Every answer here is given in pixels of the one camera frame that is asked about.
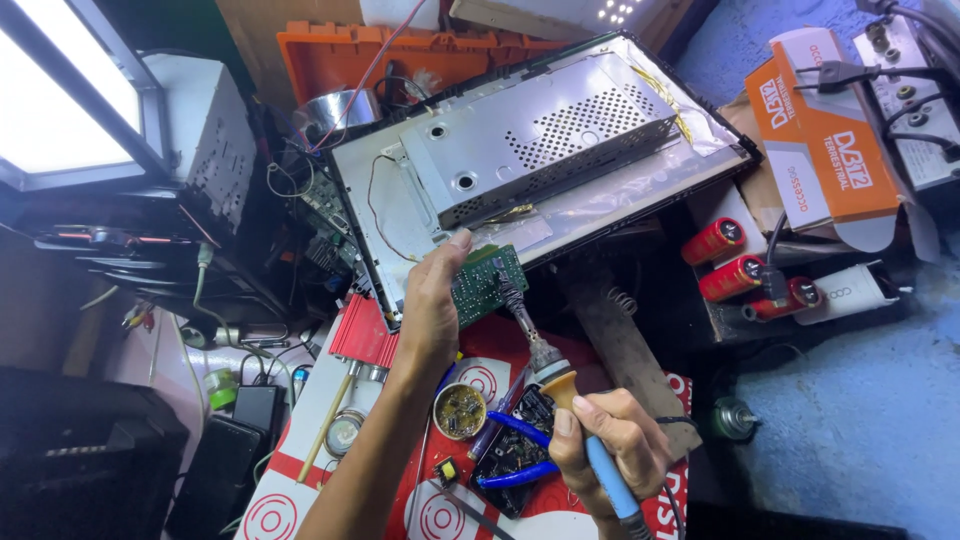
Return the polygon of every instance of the red heatsink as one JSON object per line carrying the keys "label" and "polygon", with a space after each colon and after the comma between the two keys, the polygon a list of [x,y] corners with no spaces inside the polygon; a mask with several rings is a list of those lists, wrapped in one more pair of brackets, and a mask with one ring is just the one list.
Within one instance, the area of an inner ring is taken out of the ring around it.
{"label": "red heatsink", "polygon": [[390,369],[399,338],[399,332],[387,332],[380,305],[374,298],[354,294],[349,297],[344,319],[333,336],[330,353]]}

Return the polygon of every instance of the fingernail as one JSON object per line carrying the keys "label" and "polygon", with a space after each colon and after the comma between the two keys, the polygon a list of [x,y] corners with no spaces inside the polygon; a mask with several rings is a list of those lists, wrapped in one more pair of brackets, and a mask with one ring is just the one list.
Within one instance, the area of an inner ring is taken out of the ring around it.
{"label": "fingernail", "polygon": [[576,408],[580,412],[591,412],[593,411],[593,404],[583,396],[576,396],[573,398],[573,408]]}
{"label": "fingernail", "polygon": [[553,427],[564,437],[573,432],[573,413],[565,408],[558,408],[553,418]]}
{"label": "fingernail", "polygon": [[470,231],[463,229],[462,231],[451,236],[447,243],[453,244],[460,249],[465,249],[468,245],[470,245],[472,239],[473,236],[470,234]]}

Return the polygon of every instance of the blue pliers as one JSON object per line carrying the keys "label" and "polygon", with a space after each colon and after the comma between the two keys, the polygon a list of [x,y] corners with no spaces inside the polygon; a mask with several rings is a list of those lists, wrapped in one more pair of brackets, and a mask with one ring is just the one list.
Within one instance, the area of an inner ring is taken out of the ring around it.
{"label": "blue pliers", "polygon": [[[502,424],[511,430],[518,431],[520,434],[527,437],[538,446],[542,446],[544,448],[548,448],[550,446],[550,437],[544,435],[542,431],[534,428],[530,424],[527,424],[522,420],[517,420],[517,418],[514,418],[509,414],[490,410],[487,411],[487,419],[496,422],[497,424]],[[543,461],[543,463],[531,465],[530,467],[521,469],[515,473],[501,475],[499,477],[492,477],[489,479],[477,479],[477,484],[484,489],[514,487],[515,485],[521,485],[522,483],[534,481],[540,477],[549,475],[550,473],[559,472],[560,469],[552,461]]]}

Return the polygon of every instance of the green circuit board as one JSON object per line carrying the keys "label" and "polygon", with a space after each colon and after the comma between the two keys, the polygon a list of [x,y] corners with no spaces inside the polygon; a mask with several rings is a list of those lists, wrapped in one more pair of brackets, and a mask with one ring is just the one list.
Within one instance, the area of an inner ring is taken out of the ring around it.
{"label": "green circuit board", "polygon": [[453,279],[453,305],[457,307],[460,330],[503,306],[503,298],[497,290],[497,274],[501,269],[521,291],[530,288],[514,246],[489,244],[467,256]]}

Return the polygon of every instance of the orange plastic crate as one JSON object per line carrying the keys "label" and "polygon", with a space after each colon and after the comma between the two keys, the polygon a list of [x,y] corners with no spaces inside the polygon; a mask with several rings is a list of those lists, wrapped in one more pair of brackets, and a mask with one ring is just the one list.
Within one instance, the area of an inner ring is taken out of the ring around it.
{"label": "orange plastic crate", "polygon": [[[343,86],[355,87],[392,32],[388,28],[358,24],[288,22],[287,31],[277,34],[276,41],[287,64],[297,103],[303,105]],[[434,33],[408,29],[396,37],[366,87],[384,76],[389,61],[396,61],[394,75],[412,77],[418,69],[426,69],[434,79],[440,80],[434,88],[439,90],[565,45],[565,42],[539,41],[513,32]]]}

